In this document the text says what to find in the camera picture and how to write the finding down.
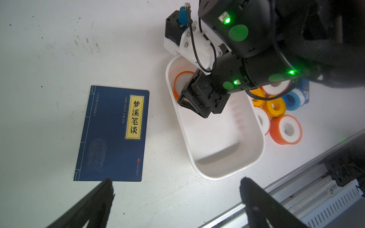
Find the white tabletop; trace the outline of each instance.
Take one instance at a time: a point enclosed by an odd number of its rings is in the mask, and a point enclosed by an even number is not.
[[[45,227],[98,184],[73,181],[91,85],[150,91],[142,181],[113,183],[108,227],[197,227],[241,201],[242,177],[265,187],[365,128],[363,88],[312,83],[310,102],[290,112],[299,144],[266,136],[258,164],[221,181],[200,177],[165,81],[165,19],[183,3],[0,2],[1,227]]]

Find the ptfe tape roll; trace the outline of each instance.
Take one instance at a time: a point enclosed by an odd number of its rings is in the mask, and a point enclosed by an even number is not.
[[[304,104],[304,102],[306,101],[306,95],[303,92],[303,90],[301,90],[299,88],[295,88],[292,90],[292,92],[294,92],[295,94],[298,95],[298,97],[300,99],[300,106],[302,106]]]
[[[272,101],[266,101],[262,106],[262,109],[266,111],[270,117],[283,116],[287,110],[287,106],[282,98],[278,98]]]
[[[258,117],[258,120],[260,121],[261,130],[262,130],[263,134],[267,135],[267,133],[269,133],[269,130],[270,130],[269,116],[266,114],[266,112],[262,108],[259,108],[259,107],[255,107],[255,112]]]
[[[269,95],[278,95],[279,93],[284,92],[290,84],[290,80],[282,81],[282,82],[274,82],[270,85],[264,85],[262,90]]]
[[[288,111],[294,111],[300,107],[301,99],[298,94],[293,91],[290,91],[287,95],[284,95],[282,99],[284,100]]]
[[[178,74],[175,78],[174,87],[172,88],[172,93],[174,94],[175,100],[179,100],[181,91],[183,90],[186,83],[189,82],[194,74],[192,71],[183,71]]]
[[[296,118],[285,115],[271,120],[270,135],[278,144],[297,144],[303,132]]]
[[[265,97],[264,92],[260,88],[251,90],[250,92],[256,96]],[[253,98],[251,98],[251,100],[252,100],[253,106],[255,106],[255,107],[261,107],[265,103],[265,101],[263,101],[263,100],[256,100]]]

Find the book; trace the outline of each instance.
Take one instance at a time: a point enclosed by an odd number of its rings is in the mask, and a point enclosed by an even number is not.
[[[149,91],[91,86],[74,181],[141,181]]]

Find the white plastic bin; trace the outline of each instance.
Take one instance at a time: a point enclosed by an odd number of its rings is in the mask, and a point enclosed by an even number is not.
[[[233,93],[221,114],[211,113],[206,119],[181,107],[172,92],[174,80],[180,72],[196,69],[178,55],[167,66],[166,81],[191,164],[202,177],[220,180],[258,162],[265,136],[244,91]]]

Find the black cable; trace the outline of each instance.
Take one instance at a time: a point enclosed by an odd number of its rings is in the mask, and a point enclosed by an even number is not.
[[[260,97],[260,96],[257,96],[253,93],[251,93],[249,90],[246,90],[246,93],[252,97],[253,99],[256,99],[256,100],[262,100],[262,101],[272,101],[272,100],[275,100],[275,99],[278,99],[278,98],[281,98],[282,96],[284,95],[287,95],[288,93],[290,93],[293,89],[295,89],[296,85],[297,85],[297,80],[293,80],[292,81],[293,83],[286,89],[284,90],[282,93],[279,93],[278,95],[274,96],[274,97]]]
[[[281,61],[289,68],[289,69],[293,69],[295,70],[295,68],[290,64],[290,62],[287,60],[287,58],[285,57],[285,55],[282,53],[279,44],[277,42],[276,39],[276,23],[275,23],[275,0],[270,0],[270,23],[271,23],[271,30],[272,30],[272,43],[273,46],[275,48],[276,53],[279,55],[279,58],[281,59]],[[256,100],[263,100],[263,101],[272,101],[275,99],[278,99],[284,95],[287,95],[288,93],[290,93],[290,91],[292,91],[296,85],[297,85],[297,80],[293,80],[292,81],[292,85],[290,85],[286,90],[284,90],[282,93],[274,96],[274,97],[260,97],[257,96],[253,93],[251,93],[249,90],[246,90],[246,93],[252,97],[253,99]]]
[[[191,20],[191,10],[189,8],[185,9],[187,14],[188,14],[188,21],[189,21],[189,28],[190,28],[190,36],[191,36],[191,45],[193,46],[193,51],[194,51],[194,55],[195,55],[195,58],[196,58],[196,62],[198,63],[199,67],[207,72],[207,73],[211,73],[214,69],[215,69],[215,66],[216,66],[216,62],[217,62],[217,54],[215,52],[215,47],[214,45],[212,44],[212,42],[210,42],[210,46],[212,47],[213,49],[213,53],[214,53],[214,62],[213,62],[213,66],[212,66],[212,69],[208,70],[208,69],[205,69],[202,64],[200,63],[199,61],[199,58],[198,58],[198,54],[196,53],[196,48],[195,48],[195,42],[194,42],[194,35],[193,35],[193,28],[192,28],[192,20]],[[199,18],[199,30],[200,32],[203,32],[202,29],[201,29],[201,22],[200,22],[200,18]],[[204,38],[206,40],[209,40],[209,38],[204,34],[203,35]]]
[[[338,176],[338,177],[340,177],[340,176],[338,175],[338,170],[339,170],[339,168],[341,168],[341,176],[342,176],[342,168],[343,168],[343,167],[345,167],[345,166],[351,166],[351,167],[353,167],[353,168],[356,168],[356,169],[357,169],[358,171],[360,171],[361,173],[365,174],[365,171],[364,171],[364,170],[362,170],[361,168],[359,168],[358,166],[356,166],[356,165],[354,165],[354,164],[344,164],[344,165],[338,166],[338,167],[337,167],[337,169],[336,169],[336,174],[337,174],[337,176]]]
[[[280,47],[279,47],[279,43],[277,41],[276,38],[276,23],[275,23],[275,12],[277,11],[276,9],[276,0],[269,0],[270,2],[270,24],[271,24],[271,30],[272,30],[272,37],[271,37],[271,41],[273,43],[273,46],[275,48],[276,53],[279,55],[279,58],[281,59],[281,61],[289,68],[294,70],[299,76],[308,79],[310,81],[313,82],[317,82],[317,83],[321,83],[323,84],[323,81],[318,80],[318,79],[309,79],[308,77],[306,77],[305,75],[303,75],[300,71],[297,71],[292,65],[291,63],[288,61],[288,59],[285,57],[285,55],[283,54],[283,52],[281,51]]]
[[[287,60],[287,58],[285,57],[285,55],[282,53],[279,44],[277,42],[276,39],[276,23],[275,23],[275,0],[270,0],[270,23],[271,23],[271,30],[272,30],[272,43],[273,46],[275,48],[276,53],[279,55],[279,58],[281,59],[281,61],[291,70],[295,70],[295,68],[290,64],[290,62]]]

